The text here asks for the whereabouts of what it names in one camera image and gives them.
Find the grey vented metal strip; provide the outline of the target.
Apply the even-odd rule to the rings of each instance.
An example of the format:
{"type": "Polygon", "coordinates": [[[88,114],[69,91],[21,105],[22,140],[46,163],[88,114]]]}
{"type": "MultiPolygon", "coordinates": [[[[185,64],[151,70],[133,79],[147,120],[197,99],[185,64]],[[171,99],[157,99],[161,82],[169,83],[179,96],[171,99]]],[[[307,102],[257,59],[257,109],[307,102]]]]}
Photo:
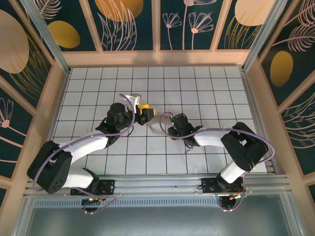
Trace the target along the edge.
{"type": "MultiPolygon", "coordinates": [[[[34,208],[87,208],[102,207],[111,200],[92,202],[91,199],[37,199],[34,208]]],[[[218,197],[146,197],[118,198],[110,207],[182,207],[182,206],[217,206],[218,197]]]]}

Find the small controller board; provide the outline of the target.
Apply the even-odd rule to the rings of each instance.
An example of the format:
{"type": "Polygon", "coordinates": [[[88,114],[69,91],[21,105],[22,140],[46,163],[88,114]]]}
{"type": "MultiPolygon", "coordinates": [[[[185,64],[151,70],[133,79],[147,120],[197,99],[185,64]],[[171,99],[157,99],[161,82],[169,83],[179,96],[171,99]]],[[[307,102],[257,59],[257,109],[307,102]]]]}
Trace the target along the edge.
{"type": "Polygon", "coordinates": [[[100,203],[102,203],[104,198],[83,198],[81,201],[81,205],[87,205],[87,206],[99,206],[100,203]]]}

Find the grey metal sheet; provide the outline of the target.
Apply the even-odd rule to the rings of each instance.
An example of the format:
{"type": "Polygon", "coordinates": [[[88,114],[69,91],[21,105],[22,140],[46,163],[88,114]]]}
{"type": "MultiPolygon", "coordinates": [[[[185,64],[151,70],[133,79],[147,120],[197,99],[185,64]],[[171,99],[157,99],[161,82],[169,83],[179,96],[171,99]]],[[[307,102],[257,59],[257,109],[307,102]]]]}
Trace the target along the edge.
{"type": "Polygon", "coordinates": [[[35,208],[16,236],[304,236],[280,206],[109,207],[95,215],[79,208],[35,208]]]}

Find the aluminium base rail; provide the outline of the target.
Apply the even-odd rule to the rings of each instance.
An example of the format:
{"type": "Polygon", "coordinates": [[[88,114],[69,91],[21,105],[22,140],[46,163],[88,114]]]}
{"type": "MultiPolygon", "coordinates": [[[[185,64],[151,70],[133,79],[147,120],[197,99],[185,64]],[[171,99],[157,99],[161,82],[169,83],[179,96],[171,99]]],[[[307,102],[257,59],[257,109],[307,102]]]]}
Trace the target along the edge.
{"type": "MultiPolygon", "coordinates": [[[[117,197],[177,197],[202,196],[197,189],[201,180],[216,175],[118,175],[101,176],[101,180],[115,181],[117,197]]],[[[285,175],[249,174],[245,176],[247,195],[281,194],[291,192],[285,175]]]]}

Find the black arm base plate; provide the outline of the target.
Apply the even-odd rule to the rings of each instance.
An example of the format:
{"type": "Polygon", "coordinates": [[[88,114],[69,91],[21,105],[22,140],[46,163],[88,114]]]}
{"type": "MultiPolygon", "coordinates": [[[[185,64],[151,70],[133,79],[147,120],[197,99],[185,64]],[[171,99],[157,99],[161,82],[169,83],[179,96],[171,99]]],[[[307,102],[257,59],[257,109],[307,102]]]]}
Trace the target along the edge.
{"type": "Polygon", "coordinates": [[[222,188],[218,185],[216,178],[202,178],[201,184],[197,187],[203,194],[221,193],[222,188]]]}
{"type": "Polygon", "coordinates": [[[101,179],[98,184],[94,184],[92,188],[84,189],[84,191],[89,192],[94,195],[113,195],[115,190],[115,181],[113,179],[101,179]]]}

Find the wall panel with pink flowers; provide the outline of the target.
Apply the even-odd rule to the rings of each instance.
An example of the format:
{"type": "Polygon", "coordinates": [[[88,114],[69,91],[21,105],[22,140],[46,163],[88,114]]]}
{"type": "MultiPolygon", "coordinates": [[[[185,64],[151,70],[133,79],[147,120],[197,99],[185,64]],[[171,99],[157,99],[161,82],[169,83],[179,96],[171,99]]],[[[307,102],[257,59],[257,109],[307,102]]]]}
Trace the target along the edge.
{"type": "Polygon", "coordinates": [[[223,0],[161,0],[160,49],[208,50],[223,0]]]}
{"type": "Polygon", "coordinates": [[[12,178],[32,115],[0,88],[0,176],[12,178]]]}

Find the aluminium side rail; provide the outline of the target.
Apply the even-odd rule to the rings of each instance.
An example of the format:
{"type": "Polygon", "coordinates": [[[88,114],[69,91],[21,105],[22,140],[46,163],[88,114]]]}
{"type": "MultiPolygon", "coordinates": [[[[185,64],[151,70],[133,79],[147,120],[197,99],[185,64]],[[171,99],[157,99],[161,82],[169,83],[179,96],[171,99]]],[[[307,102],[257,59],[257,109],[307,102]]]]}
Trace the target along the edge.
{"type": "MultiPolygon", "coordinates": [[[[255,127],[255,133],[265,139],[269,139],[268,135],[266,134],[266,130],[264,127],[264,123],[262,120],[261,113],[259,111],[259,106],[254,94],[254,90],[252,88],[250,79],[248,75],[241,69],[240,75],[242,78],[242,82],[244,85],[244,89],[246,92],[246,96],[248,99],[248,104],[250,107],[250,111],[252,114],[252,119],[255,127]]],[[[251,171],[253,174],[268,174],[268,175],[275,175],[275,169],[271,160],[266,161],[264,163],[260,163],[254,167],[251,171]]]]}

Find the wall panel with orange circle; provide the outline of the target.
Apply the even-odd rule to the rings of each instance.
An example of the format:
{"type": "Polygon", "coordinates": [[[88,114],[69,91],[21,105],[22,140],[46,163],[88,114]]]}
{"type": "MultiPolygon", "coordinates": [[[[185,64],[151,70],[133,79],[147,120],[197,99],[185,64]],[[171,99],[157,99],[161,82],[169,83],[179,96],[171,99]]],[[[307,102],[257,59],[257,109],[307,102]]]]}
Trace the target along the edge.
{"type": "Polygon", "coordinates": [[[153,49],[151,0],[88,0],[103,51],[153,49]]]}

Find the wall panel with mustard oval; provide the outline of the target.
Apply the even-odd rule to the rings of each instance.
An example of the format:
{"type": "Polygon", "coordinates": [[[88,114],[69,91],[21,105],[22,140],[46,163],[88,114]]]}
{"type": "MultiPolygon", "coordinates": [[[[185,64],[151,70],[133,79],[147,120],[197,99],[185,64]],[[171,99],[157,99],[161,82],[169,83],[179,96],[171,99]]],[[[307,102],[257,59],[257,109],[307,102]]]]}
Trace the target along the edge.
{"type": "Polygon", "coordinates": [[[34,0],[63,52],[95,51],[79,0],[34,0]]]}

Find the wall panel cream circle grass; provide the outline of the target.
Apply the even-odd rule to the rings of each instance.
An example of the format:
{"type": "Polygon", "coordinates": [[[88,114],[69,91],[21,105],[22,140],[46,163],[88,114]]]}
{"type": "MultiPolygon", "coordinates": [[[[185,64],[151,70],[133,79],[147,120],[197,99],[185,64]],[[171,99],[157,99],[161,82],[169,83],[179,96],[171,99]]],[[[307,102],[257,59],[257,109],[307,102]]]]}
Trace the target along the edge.
{"type": "Polygon", "coordinates": [[[51,63],[8,0],[0,0],[0,76],[37,107],[51,63]]]}
{"type": "Polygon", "coordinates": [[[218,50],[248,50],[275,0],[231,0],[218,50]]]}

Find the aluminium corner post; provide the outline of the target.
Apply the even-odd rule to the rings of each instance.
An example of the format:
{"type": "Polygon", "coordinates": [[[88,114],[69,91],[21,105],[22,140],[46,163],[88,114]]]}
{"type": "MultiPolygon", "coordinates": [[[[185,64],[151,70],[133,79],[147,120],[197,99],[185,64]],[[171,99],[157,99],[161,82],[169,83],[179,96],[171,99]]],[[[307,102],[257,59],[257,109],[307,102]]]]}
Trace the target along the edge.
{"type": "Polygon", "coordinates": [[[63,72],[69,75],[69,66],[62,54],[62,51],[45,20],[52,20],[61,10],[61,0],[19,0],[30,20],[39,31],[43,40],[47,44],[50,52],[53,54],[63,72]]]}
{"type": "Polygon", "coordinates": [[[249,53],[242,65],[244,73],[247,73],[250,69],[268,35],[275,27],[276,22],[282,14],[286,3],[287,0],[275,0],[275,2],[273,3],[271,10],[268,13],[264,23],[260,27],[258,34],[255,37],[252,46],[250,47],[249,53]]]}

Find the wall panel with pink leaves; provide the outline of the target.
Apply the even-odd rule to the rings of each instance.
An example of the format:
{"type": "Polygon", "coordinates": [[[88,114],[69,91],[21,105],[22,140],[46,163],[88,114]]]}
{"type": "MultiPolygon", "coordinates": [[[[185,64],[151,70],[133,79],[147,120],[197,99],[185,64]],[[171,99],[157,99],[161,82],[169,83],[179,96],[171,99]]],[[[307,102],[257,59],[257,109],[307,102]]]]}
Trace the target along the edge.
{"type": "Polygon", "coordinates": [[[315,91],[300,95],[282,118],[302,173],[315,172],[315,91]]]}

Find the wall panel mustard oval leaves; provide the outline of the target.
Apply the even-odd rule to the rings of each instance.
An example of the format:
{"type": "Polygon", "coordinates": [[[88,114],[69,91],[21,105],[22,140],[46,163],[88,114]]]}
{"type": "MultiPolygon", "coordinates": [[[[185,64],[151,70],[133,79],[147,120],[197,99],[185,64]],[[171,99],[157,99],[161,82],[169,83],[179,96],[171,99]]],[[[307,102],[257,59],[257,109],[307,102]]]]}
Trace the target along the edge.
{"type": "Polygon", "coordinates": [[[281,105],[315,71],[315,0],[298,0],[261,63],[281,105]]]}

